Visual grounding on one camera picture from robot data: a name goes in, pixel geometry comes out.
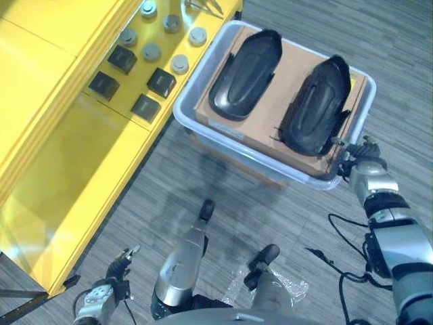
clear plastic bag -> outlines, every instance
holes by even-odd
[[[305,281],[300,281],[299,283],[295,283],[291,281],[289,278],[282,276],[280,273],[276,272],[272,269],[274,275],[278,278],[278,280],[285,286],[286,290],[289,292],[290,298],[292,300],[292,307],[295,306],[296,303],[303,300],[306,296],[306,293],[309,290],[309,284]],[[240,268],[236,271],[234,279],[231,281],[227,291],[224,294],[224,297],[221,299],[222,302],[228,303],[230,305],[235,305],[236,299],[244,287],[244,278],[249,273],[249,269],[247,266],[247,261],[240,261]],[[254,297],[255,290],[251,292],[252,298]]]

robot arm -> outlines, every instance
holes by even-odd
[[[340,173],[349,177],[369,218],[367,253],[373,270],[392,279],[397,324],[433,323],[432,235],[412,215],[398,184],[368,137],[362,146],[348,145],[352,159]]]
[[[140,249],[137,245],[125,249],[108,267],[106,277],[92,286],[84,298],[84,306],[80,309],[74,325],[107,325],[116,310],[119,301],[130,298],[129,281],[124,277],[129,273],[133,255]]]

cardboard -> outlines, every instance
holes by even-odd
[[[320,179],[334,178],[335,162],[339,160],[341,147],[333,146],[325,156],[303,156],[278,141],[277,128],[281,124],[290,103],[296,97],[305,78],[316,65],[325,59],[315,53],[283,42],[283,55],[275,69],[275,76],[250,116],[241,122],[234,122],[219,116],[208,103],[210,88],[218,77],[230,53],[236,54],[247,37],[256,33],[243,27],[233,40],[231,48],[219,64],[206,91],[195,107],[197,120],[237,141],[273,157],[299,171]],[[338,136],[345,138],[351,124],[356,119],[357,108],[365,88],[367,78],[350,70],[352,89],[343,110],[350,110],[350,116],[343,124]]]

black cable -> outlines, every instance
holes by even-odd
[[[76,318],[76,303],[78,303],[78,300],[80,299],[81,296],[83,296],[84,294],[87,294],[87,293],[89,293],[91,291],[92,291],[92,289],[87,289],[87,290],[81,291],[75,297],[74,303],[72,304],[72,315],[74,315],[74,319]]]
[[[344,291],[343,291],[343,281],[345,278],[349,279],[349,275],[356,277],[358,280],[353,281],[353,282],[357,282],[357,283],[366,283],[367,281],[367,277],[364,274],[364,276],[362,277],[358,277],[350,272],[345,272],[340,276],[340,279],[338,280],[338,292],[340,293],[340,301],[341,301],[341,306],[343,308],[343,314],[344,314],[344,320],[346,322],[346,325],[355,325],[355,324],[361,324],[361,325],[370,325],[370,323],[367,320],[350,320],[349,318],[349,313],[347,311],[347,304],[346,304],[346,300],[344,299]]]
[[[366,261],[366,262],[368,262],[368,258],[367,258],[367,255],[365,255],[363,252],[361,252],[354,244],[352,244],[351,242],[349,242],[349,240],[346,238],[346,236],[344,236],[342,233],[341,233],[341,231],[336,227],[336,225],[335,225],[335,223],[332,221],[332,217],[335,217],[335,218],[338,218],[338,219],[340,219],[340,220],[343,220],[343,221],[345,221],[345,222],[347,222],[347,223],[350,223],[350,224],[352,224],[352,225],[357,225],[357,226],[359,226],[359,227],[364,227],[364,228],[368,228],[368,225],[365,225],[364,223],[357,223],[357,222],[355,222],[355,221],[353,221],[353,220],[349,220],[349,219],[346,219],[346,218],[343,218],[343,217],[341,217],[341,216],[339,216],[339,215],[336,215],[336,214],[334,214],[334,213],[330,213],[329,215],[327,215],[327,219],[328,219],[328,221],[331,223],[331,225],[332,225],[332,227],[335,229],[335,231],[337,232],[337,234],[338,235],[340,235],[340,237],[350,246],[350,247],[352,247],[353,249],[355,249],[356,250],[356,252],[358,252],[358,254],[360,254],[360,256],[362,256],[362,258]]]
[[[307,248],[308,251],[312,252],[314,255],[316,255],[318,258],[320,258],[322,261],[324,261],[325,263],[327,263],[330,267],[332,267],[335,271],[337,271],[340,275],[340,279],[338,281],[338,291],[340,293],[340,301],[341,301],[341,305],[343,308],[343,314],[344,314],[344,319],[346,321],[346,325],[355,325],[355,324],[360,324],[360,325],[370,325],[370,323],[366,320],[360,320],[360,319],[356,319],[356,320],[350,320],[349,318],[349,314],[347,311],[347,304],[346,301],[344,299],[344,292],[343,292],[343,281],[345,278],[347,278],[348,280],[355,282],[355,283],[370,283],[373,286],[377,287],[377,288],[382,288],[388,291],[392,291],[392,286],[387,286],[387,285],[383,285],[380,284],[379,282],[377,282],[373,276],[371,276],[371,266],[369,263],[369,259],[368,259],[368,254],[367,254],[367,242],[364,241],[363,245],[362,245],[362,251],[359,250],[354,244],[352,244],[345,235],[342,234],[342,232],[337,228],[336,224],[333,222],[332,217],[335,217],[337,219],[343,220],[347,223],[350,223],[352,225],[357,225],[359,227],[363,227],[363,228],[368,228],[368,225],[365,225],[364,223],[357,223],[353,220],[349,220],[346,218],[343,218],[339,215],[336,215],[334,213],[330,213],[328,216],[328,221],[329,223],[332,225],[332,227],[335,229],[335,231],[337,232],[337,234],[350,246],[352,247],[354,250],[356,250],[356,252],[358,252],[358,254],[360,254],[360,256],[362,256],[362,258],[364,258],[366,264],[365,264],[365,273],[362,276],[357,276],[356,274],[353,274],[351,272],[343,272],[341,269],[339,269],[338,267],[336,267],[334,265],[334,261],[329,260],[325,254],[318,250],[318,249],[311,249],[311,248]]]
[[[129,311],[129,315],[131,315],[131,318],[133,319],[134,325],[137,325],[137,322],[135,321],[135,318],[134,318],[133,312],[132,312],[131,309],[129,308],[127,301],[124,300],[123,302],[124,302],[124,305],[127,307],[127,310]]]

plastic bin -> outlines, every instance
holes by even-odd
[[[218,150],[226,156],[235,159],[243,165],[246,165],[251,169],[263,174],[269,179],[273,179],[275,181],[287,181],[294,179],[300,183],[315,188],[316,190],[331,190],[335,188],[340,183],[341,177],[336,176],[330,181],[316,179],[255,149],[249,148],[246,145],[241,144],[240,142],[237,142],[234,139],[231,139],[230,137],[227,137],[226,135],[211,129],[206,125],[202,125],[196,120],[194,107],[198,103],[200,95],[205,90],[210,78],[212,78],[212,75],[217,69],[219,62],[223,59],[227,48],[231,45],[231,42],[234,40],[237,32],[243,26],[249,26],[250,28],[260,31],[260,28],[240,21],[228,22],[226,25],[224,25],[224,27],[222,27],[213,44],[208,48],[208,51],[198,64],[187,85],[175,102],[175,118],[184,127],[192,130],[197,135],[198,140],[204,145]],[[328,58],[321,53],[303,47],[287,39],[283,39],[283,41],[313,52],[324,58]],[[359,103],[357,115],[350,127],[348,136],[346,137],[349,142],[354,144],[358,140],[358,136],[360,135],[365,119],[367,118],[371,103],[375,97],[376,83],[365,72],[353,67],[350,68],[367,77],[367,84]]]

